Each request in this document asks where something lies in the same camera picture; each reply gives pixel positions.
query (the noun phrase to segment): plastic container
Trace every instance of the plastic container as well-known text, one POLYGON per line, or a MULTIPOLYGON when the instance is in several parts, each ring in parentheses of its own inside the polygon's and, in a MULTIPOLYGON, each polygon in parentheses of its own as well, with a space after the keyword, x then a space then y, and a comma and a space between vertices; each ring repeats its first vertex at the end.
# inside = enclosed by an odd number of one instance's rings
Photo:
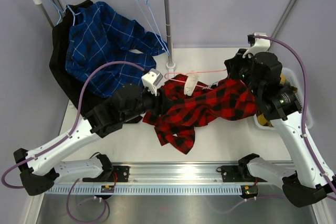
MULTIPOLYGON (((285 78, 289 81, 289 83, 292 86, 298 88, 298 92, 295 94, 295 96, 297 97, 301 106, 303 106, 303 92, 302 92, 302 89, 300 88, 298 78, 296 77, 294 72, 292 70, 290 70, 289 68, 283 68, 282 69, 282 74, 285 76, 285 78)), ((257 115, 254 115, 253 119, 254 119, 254 122, 255 122, 255 124, 257 125, 258 128, 260 128, 262 130, 271 130, 271 131, 275 130, 275 128, 273 128, 273 127, 260 125, 259 122, 258 122, 258 119, 257 119, 257 115)), ((312 121, 312 118, 311 118, 309 108, 307 108, 306 125, 307 125, 307 128, 309 128, 309 129, 313 127, 313 121, 312 121)))

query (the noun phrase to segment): white tabletop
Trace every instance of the white tabletop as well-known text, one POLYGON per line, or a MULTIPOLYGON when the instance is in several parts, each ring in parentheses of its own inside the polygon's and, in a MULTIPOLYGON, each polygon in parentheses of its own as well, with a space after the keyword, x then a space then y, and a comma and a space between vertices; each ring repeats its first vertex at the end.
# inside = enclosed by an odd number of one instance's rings
MULTIPOLYGON (((237 48, 174 49, 177 72, 225 69, 224 60, 235 55, 237 48)), ((166 56, 154 57, 157 69, 166 73, 166 56)), ((200 74, 206 84, 224 79, 226 72, 200 74)), ((77 109, 69 104, 61 133, 72 127, 77 109)), ((153 126, 124 124, 123 129, 91 143, 66 158, 88 159, 94 152, 107 154, 112 162, 234 162, 250 153, 270 161, 289 161, 289 153, 275 131, 261 130, 253 118, 236 122, 217 118, 208 126, 195 129, 194 147, 185 155, 172 145, 161 146, 153 126)))

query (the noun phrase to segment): clothing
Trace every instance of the clothing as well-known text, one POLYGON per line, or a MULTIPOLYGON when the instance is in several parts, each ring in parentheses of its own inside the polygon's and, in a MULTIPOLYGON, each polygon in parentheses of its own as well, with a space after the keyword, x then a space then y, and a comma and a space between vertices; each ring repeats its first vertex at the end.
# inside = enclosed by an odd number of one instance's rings
MULTIPOLYGON (((186 81, 187 76, 179 74, 174 79, 186 81)), ((161 117, 148 112, 143 122, 154 125, 161 145, 170 143, 187 154, 195 143, 194 127, 206 126, 217 117, 236 121, 257 112, 255 98, 242 82, 224 79, 212 88, 196 87, 186 99, 184 83, 169 80, 162 89, 175 105, 161 117)))
MULTIPOLYGON (((115 12, 105 2, 78 8, 77 25, 70 28, 67 72, 81 82, 99 66, 111 61, 130 61, 144 69, 156 68, 153 56, 164 53, 154 33, 145 33, 135 20, 115 12), (142 54, 129 52, 137 49, 142 54)), ((129 65, 112 65, 99 71, 88 89, 103 98, 127 83, 141 86, 143 73, 129 65)))
MULTIPOLYGON (((92 1, 86 0, 79 5, 71 5, 70 7, 76 13, 79 7, 88 8, 92 4, 92 1)), ((83 83, 68 74, 68 72, 65 70, 66 54, 69 46, 69 30, 72 26, 72 21, 72 13, 67 10, 64 18, 62 19, 62 22, 52 29, 52 43, 54 49, 51 55, 49 68, 57 83, 63 89, 64 93, 74 104, 74 106, 78 108, 79 94, 83 87, 83 83)), ((102 103, 104 100, 105 99, 91 93, 86 89, 80 111, 81 115, 85 116, 87 112, 92 110, 97 104, 102 103)))

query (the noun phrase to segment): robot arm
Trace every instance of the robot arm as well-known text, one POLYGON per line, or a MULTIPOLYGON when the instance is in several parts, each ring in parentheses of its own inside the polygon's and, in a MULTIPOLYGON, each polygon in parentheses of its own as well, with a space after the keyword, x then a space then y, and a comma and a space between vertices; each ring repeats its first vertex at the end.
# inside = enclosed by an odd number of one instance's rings
POLYGON ((123 124, 147 111, 163 114, 170 107, 170 101, 164 92, 156 86, 163 76, 151 69, 142 77, 144 89, 127 84, 114 95, 95 106, 81 119, 76 130, 56 137, 50 142, 30 151, 18 149, 14 152, 16 163, 33 158, 20 165, 20 178, 28 194, 38 195, 50 189, 55 183, 71 182, 77 178, 100 178, 106 181, 113 171, 106 155, 99 154, 94 158, 73 162, 62 162, 64 158, 83 146, 95 142, 110 133, 120 130, 123 124), (39 157, 36 154, 55 145, 65 136, 68 138, 39 157))
MULTIPOLYGON (((253 42, 250 49, 240 49, 234 58, 225 61, 228 75, 241 80, 254 94, 259 111, 280 134, 296 170, 250 154, 239 160, 240 172, 243 176, 259 177, 278 186, 297 207, 314 204, 325 198, 331 188, 320 174, 301 135, 302 108, 295 96, 295 88, 280 84, 282 64, 277 56, 267 52, 269 41, 254 40, 253 35, 249 39, 253 42)), ((306 132, 326 175, 336 184, 333 171, 317 150, 307 127, 306 132)))

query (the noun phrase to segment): red and black plaid shirt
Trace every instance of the red and black plaid shirt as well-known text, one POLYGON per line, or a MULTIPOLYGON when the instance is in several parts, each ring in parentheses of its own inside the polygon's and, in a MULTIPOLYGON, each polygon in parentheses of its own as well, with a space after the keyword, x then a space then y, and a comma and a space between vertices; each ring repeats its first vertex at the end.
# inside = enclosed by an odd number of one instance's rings
MULTIPOLYGON (((186 81, 187 76, 179 74, 174 79, 186 81)), ((168 80, 161 88, 175 105, 160 117, 147 112, 143 121, 155 126, 161 145, 171 143, 184 154, 194 146, 194 127, 206 126, 217 117, 236 121, 257 112, 254 96, 237 80, 221 80, 213 90, 196 87, 191 98, 184 95, 184 83, 168 80)))

